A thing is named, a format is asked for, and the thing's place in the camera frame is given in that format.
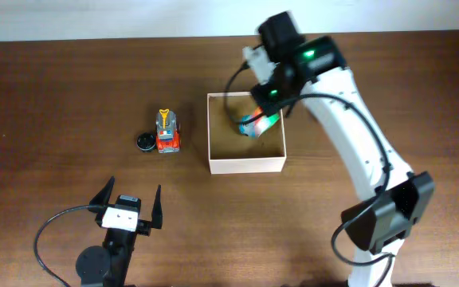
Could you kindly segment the colourful puzzle cube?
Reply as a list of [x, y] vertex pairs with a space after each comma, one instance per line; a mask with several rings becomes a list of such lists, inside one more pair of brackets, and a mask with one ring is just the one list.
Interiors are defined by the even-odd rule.
[[260, 137], [264, 132], [275, 125], [280, 118], [281, 116], [279, 113], [275, 113], [271, 116], [261, 116], [259, 119], [249, 124], [249, 136], [254, 138]]

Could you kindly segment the black toy wheel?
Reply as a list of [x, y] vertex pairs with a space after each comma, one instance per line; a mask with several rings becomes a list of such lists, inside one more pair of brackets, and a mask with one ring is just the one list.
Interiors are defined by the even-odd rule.
[[156, 137], [150, 132], [140, 134], [136, 139], [136, 146], [142, 152], [152, 152], [156, 149]]

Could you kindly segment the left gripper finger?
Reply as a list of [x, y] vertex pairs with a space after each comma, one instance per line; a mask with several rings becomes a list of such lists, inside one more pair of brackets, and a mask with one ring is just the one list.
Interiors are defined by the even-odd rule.
[[155, 193], [155, 201], [151, 211], [151, 227], [160, 230], [163, 227], [163, 209], [161, 203], [161, 185]]
[[98, 212], [101, 208], [108, 205], [114, 183], [115, 177], [112, 176], [105, 186], [90, 200], [90, 207], [88, 208], [90, 212]]

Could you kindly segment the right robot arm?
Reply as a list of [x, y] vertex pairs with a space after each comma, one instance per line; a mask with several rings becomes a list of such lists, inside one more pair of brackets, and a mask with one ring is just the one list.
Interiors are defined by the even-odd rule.
[[329, 36], [307, 40], [288, 12], [273, 15], [257, 29], [261, 43], [245, 51], [245, 66], [257, 85], [251, 95], [261, 113], [258, 124], [302, 103], [317, 119], [343, 160], [360, 202], [341, 213], [331, 236], [336, 246], [346, 233], [356, 247], [349, 286], [390, 286], [397, 254], [424, 214], [434, 181], [415, 173], [395, 151], [371, 115], [353, 72]]

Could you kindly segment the orange grey toy truck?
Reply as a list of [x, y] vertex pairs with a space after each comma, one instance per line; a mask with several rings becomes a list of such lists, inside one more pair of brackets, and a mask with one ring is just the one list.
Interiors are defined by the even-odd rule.
[[156, 147], [159, 153], [179, 152], [181, 140], [176, 114], [170, 109], [160, 109], [156, 117]]

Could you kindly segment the blue eye ball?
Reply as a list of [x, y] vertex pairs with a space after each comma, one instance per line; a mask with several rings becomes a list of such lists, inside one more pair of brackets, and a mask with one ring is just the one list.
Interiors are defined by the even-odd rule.
[[244, 116], [241, 121], [242, 124], [239, 125], [239, 131], [242, 135], [257, 138], [258, 133], [255, 127], [255, 122], [251, 121], [254, 118], [252, 115]]

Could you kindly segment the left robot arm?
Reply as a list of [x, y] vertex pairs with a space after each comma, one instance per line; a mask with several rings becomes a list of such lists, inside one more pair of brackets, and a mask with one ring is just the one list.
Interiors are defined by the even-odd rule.
[[76, 272], [82, 286], [124, 286], [136, 238], [148, 236], [153, 229], [160, 230], [163, 226], [160, 187], [155, 193], [148, 221], [139, 217], [139, 198], [119, 195], [115, 203], [109, 202], [114, 183], [111, 177], [89, 202], [88, 210], [96, 215], [96, 224], [105, 229], [106, 234], [100, 246], [86, 248], [76, 260]]

